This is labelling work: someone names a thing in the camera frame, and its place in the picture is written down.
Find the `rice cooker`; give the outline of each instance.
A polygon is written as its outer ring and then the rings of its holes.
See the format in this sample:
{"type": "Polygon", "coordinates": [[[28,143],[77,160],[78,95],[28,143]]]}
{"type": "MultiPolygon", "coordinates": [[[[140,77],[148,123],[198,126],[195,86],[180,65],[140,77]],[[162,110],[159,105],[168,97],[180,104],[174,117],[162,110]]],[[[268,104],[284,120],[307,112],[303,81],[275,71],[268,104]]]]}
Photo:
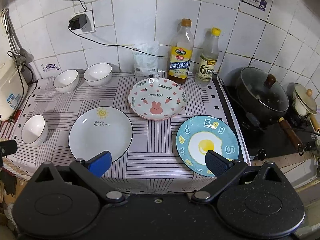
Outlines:
{"type": "Polygon", "coordinates": [[[20,75],[24,93],[14,60],[8,58],[6,62],[0,63],[0,121],[8,120],[26,96],[28,86],[21,73],[20,75]]]}

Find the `pot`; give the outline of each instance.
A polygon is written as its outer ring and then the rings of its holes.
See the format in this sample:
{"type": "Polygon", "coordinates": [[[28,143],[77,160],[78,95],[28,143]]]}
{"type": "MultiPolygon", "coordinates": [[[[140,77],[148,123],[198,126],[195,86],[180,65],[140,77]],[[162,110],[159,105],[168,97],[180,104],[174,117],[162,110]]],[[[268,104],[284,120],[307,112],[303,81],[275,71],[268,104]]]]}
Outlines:
{"type": "Polygon", "coordinates": [[[315,131],[320,133],[320,126],[315,118],[317,104],[312,97],[311,89],[306,89],[304,86],[295,83],[292,93],[292,107],[300,117],[309,117],[315,131]]]}
{"type": "Polygon", "coordinates": [[[237,80],[236,91],[246,116],[255,126],[278,122],[294,148],[303,152],[301,140],[283,118],[289,107],[288,96],[272,74],[246,67],[237,80]]]}

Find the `bottle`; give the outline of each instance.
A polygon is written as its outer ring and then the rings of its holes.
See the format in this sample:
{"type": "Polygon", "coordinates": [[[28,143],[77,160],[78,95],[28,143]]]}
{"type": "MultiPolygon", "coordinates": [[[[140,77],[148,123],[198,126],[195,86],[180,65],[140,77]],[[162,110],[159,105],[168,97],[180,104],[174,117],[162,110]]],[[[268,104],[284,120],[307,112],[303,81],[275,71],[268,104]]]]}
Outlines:
{"type": "Polygon", "coordinates": [[[214,65],[219,56],[218,41],[220,33],[220,29],[212,28],[210,37],[204,41],[195,79],[199,86],[206,86],[211,80],[214,65]]]}
{"type": "Polygon", "coordinates": [[[168,78],[178,84],[187,81],[188,70],[195,40],[190,30],[191,20],[182,19],[181,28],[171,40],[170,66],[168,78]]]}

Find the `egg yolk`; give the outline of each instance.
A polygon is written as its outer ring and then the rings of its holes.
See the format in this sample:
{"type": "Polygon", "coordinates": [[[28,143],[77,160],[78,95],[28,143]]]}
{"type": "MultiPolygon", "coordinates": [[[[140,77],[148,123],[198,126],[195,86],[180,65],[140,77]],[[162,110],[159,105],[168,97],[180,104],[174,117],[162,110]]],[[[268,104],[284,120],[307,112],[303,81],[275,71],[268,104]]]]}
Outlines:
{"type": "Polygon", "coordinates": [[[206,155],[207,151],[213,150],[214,151],[214,143],[211,140],[202,140],[199,142],[198,145],[199,152],[201,152],[203,155],[206,155]]]}

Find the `gas stove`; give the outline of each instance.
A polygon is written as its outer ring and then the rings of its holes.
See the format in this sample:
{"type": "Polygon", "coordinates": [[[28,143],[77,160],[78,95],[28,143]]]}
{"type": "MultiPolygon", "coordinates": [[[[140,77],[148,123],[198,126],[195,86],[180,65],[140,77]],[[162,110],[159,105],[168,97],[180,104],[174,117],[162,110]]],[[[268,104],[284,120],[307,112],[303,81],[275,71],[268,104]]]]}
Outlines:
{"type": "MultiPolygon", "coordinates": [[[[264,127],[253,126],[245,116],[244,110],[230,97],[231,95],[237,99],[236,88],[226,86],[224,89],[228,89],[226,95],[239,123],[251,160],[264,160],[297,152],[278,123],[264,127]]],[[[314,131],[310,121],[298,117],[291,107],[284,118],[293,128],[314,131]]],[[[296,134],[303,142],[305,151],[316,150],[316,135],[303,131],[296,131],[296,134]]]]}

